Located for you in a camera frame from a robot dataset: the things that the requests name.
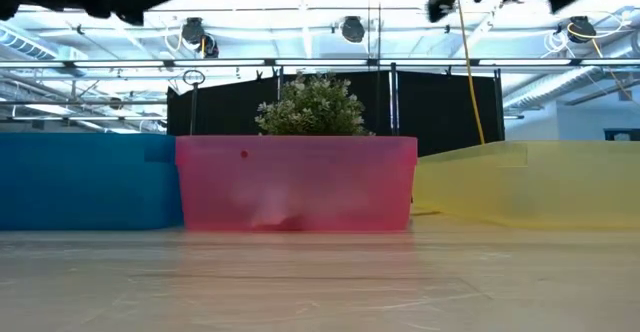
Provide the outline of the black folding partition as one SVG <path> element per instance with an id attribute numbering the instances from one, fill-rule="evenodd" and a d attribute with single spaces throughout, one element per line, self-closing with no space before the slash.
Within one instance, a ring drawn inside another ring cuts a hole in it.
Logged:
<path id="1" fill-rule="evenodd" d="M 470 96 L 466 76 L 399 71 L 342 73 L 349 91 L 364 104 L 365 127 L 377 135 L 392 134 L 392 103 L 398 103 L 401 136 L 418 140 L 420 157 L 505 139 L 500 82 L 475 77 Z M 256 135 L 257 107 L 278 97 L 278 79 L 261 78 L 198 92 L 196 132 L 203 135 Z"/>

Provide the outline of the small green potted plant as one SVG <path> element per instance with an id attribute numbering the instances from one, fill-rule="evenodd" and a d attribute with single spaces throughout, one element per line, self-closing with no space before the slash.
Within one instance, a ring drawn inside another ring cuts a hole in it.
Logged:
<path id="1" fill-rule="evenodd" d="M 350 86 L 331 74 L 298 74 L 282 85 L 279 100 L 257 107 L 255 122 L 266 135 L 373 136 Z"/>

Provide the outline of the blue plastic tray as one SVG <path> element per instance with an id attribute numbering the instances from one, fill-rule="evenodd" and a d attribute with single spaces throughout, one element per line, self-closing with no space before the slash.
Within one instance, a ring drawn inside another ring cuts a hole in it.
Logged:
<path id="1" fill-rule="evenodd" d="M 182 222 L 171 136 L 0 133 L 0 231 L 150 230 Z"/>

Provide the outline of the yellow plastic tray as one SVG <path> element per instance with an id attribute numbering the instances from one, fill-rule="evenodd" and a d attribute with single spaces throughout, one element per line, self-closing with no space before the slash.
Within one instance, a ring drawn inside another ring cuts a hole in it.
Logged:
<path id="1" fill-rule="evenodd" d="M 413 205 L 516 228 L 640 229 L 640 142 L 504 141 L 422 157 Z"/>

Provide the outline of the red plastic tray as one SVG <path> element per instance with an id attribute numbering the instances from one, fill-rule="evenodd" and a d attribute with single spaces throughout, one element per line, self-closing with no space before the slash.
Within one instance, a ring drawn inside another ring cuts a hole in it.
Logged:
<path id="1" fill-rule="evenodd" d="M 180 136 L 184 223 L 197 231 L 402 231 L 417 141 L 393 136 Z"/>

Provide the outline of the black metal table frame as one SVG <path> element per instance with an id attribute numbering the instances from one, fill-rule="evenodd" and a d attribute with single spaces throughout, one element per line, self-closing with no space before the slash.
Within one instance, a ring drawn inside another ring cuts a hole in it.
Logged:
<path id="1" fill-rule="evenodd" d="M 638 66 L 640 58 L 470 59 L 471 67 L 591 67 Z M 454 67 L 465 59 L 191 59 L 191 60 L 33 60 L 0 61 L 0 68 L 160 68 L 160 67 Z"/>

